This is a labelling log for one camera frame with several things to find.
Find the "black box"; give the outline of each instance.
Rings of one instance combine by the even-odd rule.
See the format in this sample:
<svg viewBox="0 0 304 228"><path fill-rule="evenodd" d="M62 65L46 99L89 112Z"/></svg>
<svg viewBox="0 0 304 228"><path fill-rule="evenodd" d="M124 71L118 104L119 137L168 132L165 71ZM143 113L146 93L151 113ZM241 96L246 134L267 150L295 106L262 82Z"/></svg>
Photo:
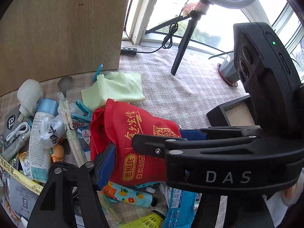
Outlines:
<svg viewBox="0 0 304 228"><path fill-rule="evenodd" d="M207 113L207 117L212 127L258 125L250 95L218 105Z"/></svg>

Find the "yellow shuttlecock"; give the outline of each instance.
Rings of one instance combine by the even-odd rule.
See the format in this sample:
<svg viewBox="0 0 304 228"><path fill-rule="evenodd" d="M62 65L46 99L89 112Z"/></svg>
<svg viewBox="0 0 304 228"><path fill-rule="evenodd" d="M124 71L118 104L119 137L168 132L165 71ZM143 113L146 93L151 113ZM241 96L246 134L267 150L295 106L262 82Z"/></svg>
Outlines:
<svg viewBox="0 0 304 228"><path fill-rule="evenodd" d="M120 228L158 228L161 221L165 220L165 218L162 213L153 210L150 215L121 225Z"/></svg>

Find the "wooden board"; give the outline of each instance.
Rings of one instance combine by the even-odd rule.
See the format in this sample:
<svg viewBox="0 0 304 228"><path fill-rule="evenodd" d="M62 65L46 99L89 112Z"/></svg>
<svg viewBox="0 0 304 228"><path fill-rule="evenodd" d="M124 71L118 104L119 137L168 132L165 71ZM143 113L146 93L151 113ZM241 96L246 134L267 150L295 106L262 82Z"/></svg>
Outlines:
<svg viewBox="0 0 304 228"><path fill-rule="evenodd" d="M118 69L128 0L14 0L0 20L0 96L27 79Z"/></svg>

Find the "spoon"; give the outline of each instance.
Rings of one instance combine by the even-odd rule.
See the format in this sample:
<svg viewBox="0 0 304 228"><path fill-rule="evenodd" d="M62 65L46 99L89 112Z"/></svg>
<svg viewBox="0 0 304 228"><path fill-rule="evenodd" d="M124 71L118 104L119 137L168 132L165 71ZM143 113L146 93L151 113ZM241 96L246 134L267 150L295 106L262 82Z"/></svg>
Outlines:
<svg viewBox="0 0 304 228"><path fill-rule="evenodd" d="M66 97L66 93L67 93L67 90L69 89L70 87L70 84L72 82L73 78L71 76L65 76L65 77L62 77L59 81L58 81L58 87L59 87L59 90L62 92L63 96Z"/></svg>

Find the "red cloth bag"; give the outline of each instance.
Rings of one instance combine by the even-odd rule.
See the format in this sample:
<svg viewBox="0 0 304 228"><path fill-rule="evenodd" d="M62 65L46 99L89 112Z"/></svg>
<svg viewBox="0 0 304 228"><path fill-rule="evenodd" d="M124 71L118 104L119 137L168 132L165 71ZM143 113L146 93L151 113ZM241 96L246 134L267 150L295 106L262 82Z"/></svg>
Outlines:
<svg viewBox="0 0 304 228"><path fill-rule="evenodd" d="M169 120L154 117L134 105L108 99L104 108L93 112L90 125L91 160L112 141L116 162L110 181L120 185L137 185L166 180L163 159L139 155L132 148L135 134L181 137L178 126Z"/></svg>

